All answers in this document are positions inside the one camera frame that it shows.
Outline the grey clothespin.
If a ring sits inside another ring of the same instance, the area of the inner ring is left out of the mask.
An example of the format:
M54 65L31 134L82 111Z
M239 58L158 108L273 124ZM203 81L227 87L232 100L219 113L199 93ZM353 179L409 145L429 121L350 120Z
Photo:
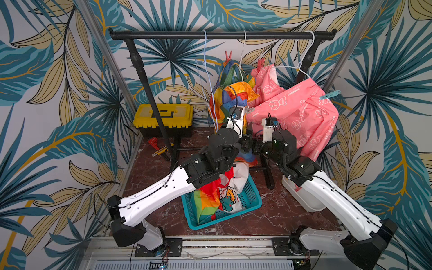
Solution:
M253 111L255 110L255 107L247 107L247 108L245 108L245 114L250 114L250 113L252 113Z

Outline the red rainbow kids jacket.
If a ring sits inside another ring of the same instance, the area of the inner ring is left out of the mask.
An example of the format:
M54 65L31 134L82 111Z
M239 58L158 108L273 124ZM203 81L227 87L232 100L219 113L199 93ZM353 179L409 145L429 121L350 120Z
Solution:
M248 178L249 166L239 162L217 180L194 191L190 201L197 223L201 225L215 220L219 210L228 214L244 210L240 194Z

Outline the rainbow striped jacket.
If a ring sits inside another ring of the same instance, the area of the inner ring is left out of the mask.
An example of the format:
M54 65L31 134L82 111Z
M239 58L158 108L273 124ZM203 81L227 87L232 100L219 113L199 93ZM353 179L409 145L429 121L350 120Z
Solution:
M209 109L211 119L216 128L225 126L230 116L230 108L235 106L248 106L248 103L259 97L253 88L255 78L246 74L240 63L235 60L227 60L223 63L216 87L212 90L212 97L209 98Z

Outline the pink hooded jacket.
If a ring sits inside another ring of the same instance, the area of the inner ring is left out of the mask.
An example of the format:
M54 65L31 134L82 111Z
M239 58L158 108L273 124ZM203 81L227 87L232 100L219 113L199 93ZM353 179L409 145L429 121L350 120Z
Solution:
M246 115L246 121L255 131L262 128L262 120L271 114L297 139L301 155L317 161L318 156L331 140L339 113L333 103L320 100L325 92L311 78L284 89L277 81L274 65L264 66L260 72L253 69L253 90L259 97L248 103L255 110Z

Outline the red clothespin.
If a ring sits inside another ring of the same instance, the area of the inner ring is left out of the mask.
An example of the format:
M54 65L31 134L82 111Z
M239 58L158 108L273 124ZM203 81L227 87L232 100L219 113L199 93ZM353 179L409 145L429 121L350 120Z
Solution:
M265 59L264 58L260 58L259 60L258 60L258 63L257 63L257 72L260 72L260 70L264 67L264 64L265 64Z
M226 60L224 61L223 65L226 66L231 60L232 60L232 51L228 52L225 51Z

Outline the light blue wire hanger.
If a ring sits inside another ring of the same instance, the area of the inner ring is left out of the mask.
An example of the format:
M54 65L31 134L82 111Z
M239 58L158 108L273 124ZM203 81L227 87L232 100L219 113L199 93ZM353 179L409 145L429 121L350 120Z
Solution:
M207 66L207 40L208 40L207 39L207 32L204 30L203 33L204 33L204 48L203 48L203 61L202 62L204 63L204 71L205 71L205 74L207 76L207 83L210 87L210 94L209 94L209 97L207 98L207 113L208 112L210 113L210 119L213 122L213 128L215 131L217 131L218 130L217 124L216 124L215 119L212 116L211 109L210 109L210 100L214 101L214 95L213 95L213 87L212 87L211 80L210 80L210 74L208 72L208 66Z

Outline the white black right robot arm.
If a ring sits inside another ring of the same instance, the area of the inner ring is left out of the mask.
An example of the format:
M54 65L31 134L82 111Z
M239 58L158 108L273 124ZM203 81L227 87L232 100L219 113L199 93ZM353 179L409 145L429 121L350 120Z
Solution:
M398 226L380 219L340 189L312 159L301 156L296 138L287 130L277 130L268 140L252 139L252 153L264 156L281 171L284 187L310 210L327 208L345 227L344 231L316 230L300 226L289 237L287 252L304 255L320 250L346 256L362 270L372 270L386 250Z

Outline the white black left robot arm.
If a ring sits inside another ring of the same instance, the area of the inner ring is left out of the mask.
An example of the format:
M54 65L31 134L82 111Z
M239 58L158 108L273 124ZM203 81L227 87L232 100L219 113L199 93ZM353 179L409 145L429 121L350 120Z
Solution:
M134 195L108 199L112 218L111 232L118 247L135 243L155 250L164 244L161 229L146 222L146 217L172 200L204 187L235 166L240 152L240 135L222 128L208 138L208 145L174 168L170 174Z

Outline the teal plastic basket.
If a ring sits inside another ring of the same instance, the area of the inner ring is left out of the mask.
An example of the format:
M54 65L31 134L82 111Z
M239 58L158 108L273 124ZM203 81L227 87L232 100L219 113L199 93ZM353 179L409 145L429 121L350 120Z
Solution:
M230 214L221 210L217 210L215 213L215 219L210 219L209 222L202 223L199 225L196 218L196 211L193 210L191 204L192 196L193 196L192 192L187 193L181 196L181 200L183 204L184 215L187 219L187 224L194 231L204 229L209 226L213 226L217 223L229 220L234 217L238 217L248 212L252 212L254 210L259 209L262 206L262 198L259 194L259 191L251 175L249 175L249 178L244 186L243 192L239 194L241 206L244 208L239 212Z

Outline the yellow black toolbox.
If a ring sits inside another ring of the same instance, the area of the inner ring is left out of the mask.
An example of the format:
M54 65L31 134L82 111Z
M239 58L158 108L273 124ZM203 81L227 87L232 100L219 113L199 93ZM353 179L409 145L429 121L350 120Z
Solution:
M193 107L189 104L157 104L159 114L169 138L191 137ZM150 104L138 107L133 125L143 137L163 137Z

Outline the white plastic tray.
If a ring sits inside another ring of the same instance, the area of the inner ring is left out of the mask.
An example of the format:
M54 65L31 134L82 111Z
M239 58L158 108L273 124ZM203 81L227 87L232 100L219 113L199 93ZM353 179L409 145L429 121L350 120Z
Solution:
M282 185L290 192L297 202L310 213L324 210L325 205L305 189L297 186L292 180L282 176Z

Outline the teal clothespin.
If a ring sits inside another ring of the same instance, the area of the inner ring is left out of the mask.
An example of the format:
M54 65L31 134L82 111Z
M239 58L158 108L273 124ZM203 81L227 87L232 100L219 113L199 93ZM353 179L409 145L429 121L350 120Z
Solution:
M319 99L320 100L326 100L326 99L331 99L333 97L336 97L338 95L340 95L341 91L340 90L335 90L335 91L331 91L323 96L321 96Z

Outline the yellow handled tool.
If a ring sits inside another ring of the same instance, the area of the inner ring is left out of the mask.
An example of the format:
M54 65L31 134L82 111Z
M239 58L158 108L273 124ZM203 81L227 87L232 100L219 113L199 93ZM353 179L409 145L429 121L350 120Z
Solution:
M152 145L152 147L155 149L155 152L152 154L152 157L162 155L168 150L167 146L164 146L162 148L157 148L156 145Z

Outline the red handled tool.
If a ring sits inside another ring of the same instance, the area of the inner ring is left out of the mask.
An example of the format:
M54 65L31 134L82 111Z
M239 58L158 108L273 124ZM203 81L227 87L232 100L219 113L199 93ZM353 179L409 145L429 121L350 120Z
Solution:
M156 137L153 137L153 138L149 139L148 143L151 146L152 145L156 145L157 148L160 148L159 145L158 145L158 139ZM162 156L165 160L170 161L170 158L168 157L168 155L166 154L166 152L164 154L160 155L160 156Z

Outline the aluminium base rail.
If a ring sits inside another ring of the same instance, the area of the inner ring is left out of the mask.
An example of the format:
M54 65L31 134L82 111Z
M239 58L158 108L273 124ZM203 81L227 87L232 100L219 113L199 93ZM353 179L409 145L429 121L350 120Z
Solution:
M137 245L117 247L111 237L96 237L80 270L355 270L341 255L310 252L276 255L274 236L174 236L166 256L150 257Z

